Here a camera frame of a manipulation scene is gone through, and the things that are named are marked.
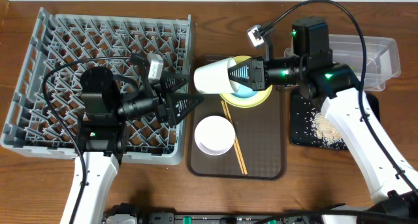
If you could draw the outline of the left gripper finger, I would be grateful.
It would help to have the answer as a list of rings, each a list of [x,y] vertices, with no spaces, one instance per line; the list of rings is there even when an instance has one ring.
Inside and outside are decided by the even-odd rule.
[[[168,123],[170,126],[178,125],[187,117],[200,103],[204,97],[202,95],[192,95],[188,93],[169,93],[168,94]]]
[[[175,93],[189,83],[188,75],[163,71],[160,77],[160,86],[164,94]]]

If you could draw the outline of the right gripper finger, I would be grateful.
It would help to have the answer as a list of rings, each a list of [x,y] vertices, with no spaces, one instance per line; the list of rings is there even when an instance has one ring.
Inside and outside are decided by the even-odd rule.
[[[243,91],[243,90],[245,90],[245,91],[251,91],[251,88],[249,88],[249,87],[247,87],[245,85],[242,85],[242,84],[240,84],[238,82],[229,80],[229,83],[230,83],[231,89],[233,91]]]
[[[253,60],[246,59],[228,68],[229,80],[235,82],[251,82],[253,80]]]

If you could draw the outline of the light blue bowl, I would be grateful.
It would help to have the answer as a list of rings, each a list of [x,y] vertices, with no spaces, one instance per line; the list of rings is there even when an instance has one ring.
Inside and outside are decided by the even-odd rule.
[[[256,94],[257,92],[253,90],[251,91],[243,90],[243,91],[236,91],[234,93],[231,93],[232,96],[237,97],[239,99],[247,99],[247,98],[253,97]]]

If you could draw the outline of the white paper cup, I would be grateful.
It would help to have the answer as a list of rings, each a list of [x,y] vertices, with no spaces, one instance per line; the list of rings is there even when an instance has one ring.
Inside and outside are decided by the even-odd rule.
[[[228,70],[236,65],[232,57],[196,69],[193,82],[201,94],[236,93],[240,84],[229,79]]]

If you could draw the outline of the white bowl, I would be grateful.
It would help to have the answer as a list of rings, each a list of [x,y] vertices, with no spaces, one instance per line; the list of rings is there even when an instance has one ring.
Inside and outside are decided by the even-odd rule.
[[[232,123],[221,116],[208,116],[201,120],[194,132],[194,139],[200,151],[218,156],[228,152],[235,140]]]

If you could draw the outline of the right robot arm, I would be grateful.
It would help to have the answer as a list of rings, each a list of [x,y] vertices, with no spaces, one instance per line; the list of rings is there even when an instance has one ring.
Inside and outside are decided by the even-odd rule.
[[[357,223],[416,223],[417,171],[381,126],[352,69],[333,61],[326,22],[308,17],[292,28],[293,56],[251,57],[231,67],[229,79],[253,91],[299,85],[339,132],[364,176],[374,205]]]

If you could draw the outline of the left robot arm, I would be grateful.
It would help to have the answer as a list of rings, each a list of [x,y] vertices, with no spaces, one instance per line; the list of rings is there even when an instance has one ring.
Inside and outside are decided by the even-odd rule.
[[[94,67],[80,78],[86,120],[78,122],[74,177],[62,223],[100,223],[114,178],[126,152],[129,130],[127,121],[153,112],[157,120],[178,125],[203,101],[202,95],[178,93],[187,77],[164,72],[157,85],[157,95],[145,93],[131,99],[117,86],[123,80],[106,67]]]

